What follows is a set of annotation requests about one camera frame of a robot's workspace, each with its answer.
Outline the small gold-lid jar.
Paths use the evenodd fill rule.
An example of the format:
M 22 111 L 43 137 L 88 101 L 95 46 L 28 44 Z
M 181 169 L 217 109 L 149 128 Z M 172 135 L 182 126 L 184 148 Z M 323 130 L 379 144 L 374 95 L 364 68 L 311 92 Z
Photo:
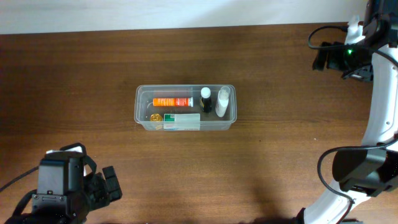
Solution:
M 151 122 L 155 122 L 155 123 L 159 123 L 159 124 L 156 124 L 155 125 L 155 129 L 156 130 L 160 130 L 160 129 L 162 129 L 163 128 L 163 124 L 162 124 L 162 122 L 163 122 L 163 117 L 160 115 L 160 114 L 152 114 L 151 116 L 150 116 L 150 121 Z

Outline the white green medicine box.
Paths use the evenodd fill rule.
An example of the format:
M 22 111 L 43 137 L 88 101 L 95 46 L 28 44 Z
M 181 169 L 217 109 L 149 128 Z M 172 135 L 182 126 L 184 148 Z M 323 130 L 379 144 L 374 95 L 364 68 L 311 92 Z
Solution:
M 163 128 L 167 131 L 199 131 L 200 114 L 164 114 Z

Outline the clear plastic container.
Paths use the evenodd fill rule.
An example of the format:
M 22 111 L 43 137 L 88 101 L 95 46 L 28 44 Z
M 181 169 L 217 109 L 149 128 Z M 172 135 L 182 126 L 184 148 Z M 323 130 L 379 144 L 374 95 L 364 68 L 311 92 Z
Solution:
M 217 116 L 215 108 L 218 92 L 223 86 L 228 86 L 231 90 L 229 95 L 229 105 L 225 115 L 220 118 Z M 200 92 L 203 87 L 211 90 L 212 110 L 210 113 L 202 111 L 200 106 Z M 193 97 L 193 107 L 156 107 L 153 105 L 154 98 L 190 98 Z M 159 123 L 151 122 L 152 114 L 200 114 L 200 130 L 199 131 L 224 131 L 237 120 L 237 102 L 236 89 L 232 85 L 141 85 L 136 90 L 136 98 L 134 104 L 134 120 L 141 124 L 147 131 L 166 131 L 164 128 L 155 129 L 155 125 Z

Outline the orange tablet tube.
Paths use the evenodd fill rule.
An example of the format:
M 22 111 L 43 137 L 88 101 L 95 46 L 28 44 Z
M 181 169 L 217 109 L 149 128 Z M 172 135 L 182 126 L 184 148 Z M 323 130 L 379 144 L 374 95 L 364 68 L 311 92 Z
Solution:
M 193 97 L 190 98 L 154 98 L 156 107 L 193 107 Z

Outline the white clear-cap bottle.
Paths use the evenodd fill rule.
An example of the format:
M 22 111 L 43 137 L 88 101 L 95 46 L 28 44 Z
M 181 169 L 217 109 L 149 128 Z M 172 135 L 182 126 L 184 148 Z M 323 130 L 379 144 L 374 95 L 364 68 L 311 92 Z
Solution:
M 228 86 L 223 86 L 220 91 L 218 92 L 217 102 L 216 102 L 216 114 L 218 117 L 222 118 L 225 113 L 226 109 L 229 105 L 229 95 L 231 90 Z

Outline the dark white-cap bottle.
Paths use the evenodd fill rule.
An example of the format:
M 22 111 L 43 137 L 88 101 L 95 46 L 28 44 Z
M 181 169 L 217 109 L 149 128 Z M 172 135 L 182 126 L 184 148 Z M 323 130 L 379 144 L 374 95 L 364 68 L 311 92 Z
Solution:
M 200 92 L 200 106 L 203 112 L 210 113 L 212 110 L 211 90 L 203 87 Z

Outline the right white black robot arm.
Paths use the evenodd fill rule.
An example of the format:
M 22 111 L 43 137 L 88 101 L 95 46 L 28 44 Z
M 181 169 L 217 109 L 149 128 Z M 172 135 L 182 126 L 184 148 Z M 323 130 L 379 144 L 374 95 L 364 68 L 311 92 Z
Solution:
M 317 174 L 326 190 L 295 223 L 345 223 L 357 205 L 397 188 L 397 1 L 369 0 L 364 20 L 355 16 L 339 30 L 343 43 L 308 44 L 318 52 L 312 68 L 373 84 L 368 125 L 360 146 L 320 156 Z

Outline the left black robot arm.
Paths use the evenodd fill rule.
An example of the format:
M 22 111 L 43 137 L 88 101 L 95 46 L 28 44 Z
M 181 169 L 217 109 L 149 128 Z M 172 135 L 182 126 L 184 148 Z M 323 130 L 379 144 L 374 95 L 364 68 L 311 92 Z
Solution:
M 113 166 L 96 171 L 95 161 L 86 147 L 77 142 L 47 151 L 40 164 L 11 180 L 38 171 L 38 185 L 26 193 L 6 223 L 83 224 L 88 214 L 109 206 L 123 193 Z

